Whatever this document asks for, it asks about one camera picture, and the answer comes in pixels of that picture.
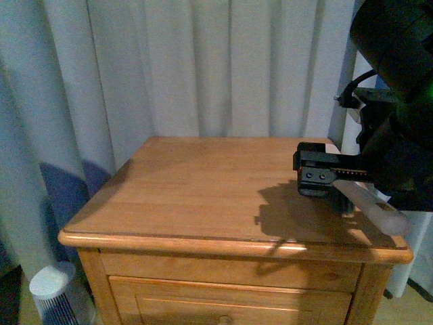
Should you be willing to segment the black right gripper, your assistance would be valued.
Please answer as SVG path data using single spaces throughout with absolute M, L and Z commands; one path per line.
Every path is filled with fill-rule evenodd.
M 293 155 L 298 193 L 349 214 L 355 205 L 334 182 L 362 181 L 400 211 L 432 211 L 432 152 L 403 135 L 396 123 L 397 97 L 389 90 L 357 87 L 350 102 L 363 105 L 359 154 L 330 153 L 324 143 L 300 142 Z

